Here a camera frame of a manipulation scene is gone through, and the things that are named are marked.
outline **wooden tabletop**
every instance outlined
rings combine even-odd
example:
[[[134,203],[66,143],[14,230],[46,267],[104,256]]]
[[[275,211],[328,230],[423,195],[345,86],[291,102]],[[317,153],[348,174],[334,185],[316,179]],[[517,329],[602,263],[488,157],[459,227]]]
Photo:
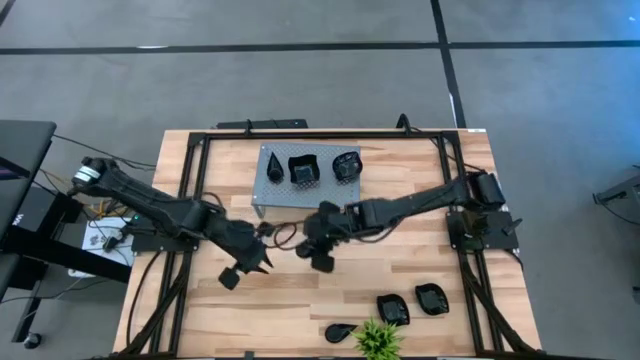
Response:
[[[160,150],[153,186],[172,195],[178,192],[188,133],[165,132]],[[460,140],[466,163],[495,171],[486,132],[460,130]],[[205,191],[221,197],[230,218],[260,222],[251,207],[251,194],[259,147],[265,141],[215,140],[211,144]],[[443,183],[438,151],[426,139],[300,141],[360,146],[362,199],[394,198]],[[196,149],[190,191],[199,151]],[[454,165],[451,167],[455,176]],[[336,267],[331,274],[312,270],[308,260],[293,252],[269,250],[275,266],[271,274],[242,276],[233,291],[224,289],[217,280],[233,259],[203,241],[193,257],[179,356],[243,356],[247,350],[255,351],[256,356],[355,356],[353,338],[330,344],[323,336],[325,328],[335,322],[362,324],[371,316],[377,318],[375,298],[389,293],[401,295],[411,314],[411,324],[400,330],[405,337],[401,355],[472,355],[462,281],[456,253],[449,247],[445,212],[441,209],[411,217],[377,244],[340,245],[332,253]],[[266,220],[300,220],[306,214],[308,211],[300,209],[268,208]],[[114,351],[125,347],[129,309],[151,256],[142,254],[133,264]],[[132,334],[142,328],[156,306],[164,256],[158,258],[142,286]],[[485,251],[485,256],[496,305],[521,337],[539,348],[520,266],[503,251]],[[446,292],[448,314],[428,316],[418,307],[414,286],[431,282]],[[165,317],[160,349],[167,348],[172,312],[170,309]],[[485,347],[490,349],[486,315],[479,303],[478,314]]]

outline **green plant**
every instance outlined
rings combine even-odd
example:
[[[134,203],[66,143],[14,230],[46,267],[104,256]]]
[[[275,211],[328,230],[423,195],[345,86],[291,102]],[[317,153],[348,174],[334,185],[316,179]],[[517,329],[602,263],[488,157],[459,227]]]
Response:
[[[400,359],[400,341],[398,328],[387,323],[378,324],[373,318],[365,321],[362,331],[352,333],[358,340],[356,349],[360,350],[368,360]]]

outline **perforated metal plate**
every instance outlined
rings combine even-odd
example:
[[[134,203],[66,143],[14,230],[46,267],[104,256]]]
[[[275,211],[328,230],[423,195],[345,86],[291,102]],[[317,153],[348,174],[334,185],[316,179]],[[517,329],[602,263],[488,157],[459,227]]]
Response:
[[[256,180],[253,184],[253,206],[278,206],[317,208],[321,201],[338,206],[360,200],[360,178],[351,182],[339,182],[331,167],[333,159],[359,146],[320,145],[312,143],[269,142],[260,147]],[[274,153],[284,169],[284,179],[274,184],[267,177],[269,158]],[[314,154],[320,168],[320,180],[306,185],[291,183],[288,162],[290,157]]]

